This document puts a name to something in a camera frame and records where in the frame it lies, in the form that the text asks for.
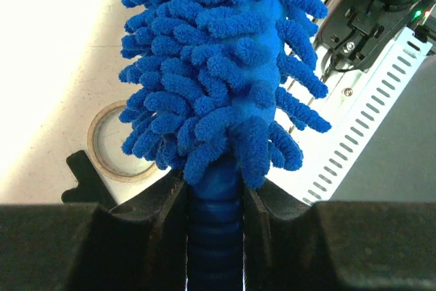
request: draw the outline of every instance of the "tape roll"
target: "tape roll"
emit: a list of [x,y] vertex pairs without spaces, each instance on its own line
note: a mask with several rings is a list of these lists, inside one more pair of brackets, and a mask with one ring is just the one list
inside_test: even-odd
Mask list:
[[106,177],[124,183],[135,183],[139,181],[146,180],[149,178],[156,170],[156,163],[152,163],[150,167],[138,174],[125,174],[119,172],[117,169],[111,167],[102,157],[98,145],[98,137],[102,125],[108,117],[117,111],[122,111],[126,106],[127,100],[120,102],[115,102],[103,108],[93,119],[91,125],[88,129],[88,151],[89,157],[93,162],[96,169],[98,169]]

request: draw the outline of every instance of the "gray floor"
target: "gray floor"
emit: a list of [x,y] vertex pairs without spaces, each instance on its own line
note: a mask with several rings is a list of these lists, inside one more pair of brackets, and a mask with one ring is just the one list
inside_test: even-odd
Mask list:
[[436,57],[422,64],[332,199],[436,202]]

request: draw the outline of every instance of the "green light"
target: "green light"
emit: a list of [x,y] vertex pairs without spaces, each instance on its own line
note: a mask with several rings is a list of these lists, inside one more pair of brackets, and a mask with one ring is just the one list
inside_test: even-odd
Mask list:
[[422,10],[417,10],[416,13],[415,13],[414,20],[417,19],[418,17],[420,17],[421,14],[422,14]]

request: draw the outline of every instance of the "cleaning brush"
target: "cleaning brush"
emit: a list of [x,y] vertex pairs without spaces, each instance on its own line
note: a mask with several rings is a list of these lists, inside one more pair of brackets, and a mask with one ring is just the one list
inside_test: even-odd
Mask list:
[[[119,75],[140,85],[120,115],[133,132],[129,155],[183,170],[189,184],[189,290],[242,290],[243,183],[262,186],[272,164],[302,166],[302,151],[275,122],[331,125],[281,87],[297,80],[315,98],[313,18],[321,0],[123,0],[145,11],[125,24],[121,54],[138,57]],[[292,53],[285,53],[285,44]]]

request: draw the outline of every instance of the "screw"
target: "screw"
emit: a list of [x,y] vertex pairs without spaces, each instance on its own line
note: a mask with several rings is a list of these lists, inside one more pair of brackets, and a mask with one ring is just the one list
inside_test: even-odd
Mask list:
[[346,97],[351,97],[351,96],[353,95],[353,89],[352,89],[352,88],[345,88],[345,89],[343,90],[343,94],[344,94]]
[[347,54],[347,53],[353,51],[355,49],[355,47],[356,47],[356,45],[354,44],[354,42],[347,42],[347,44],[344,45],[344,47],[343,47],[343,52],[345,54]]

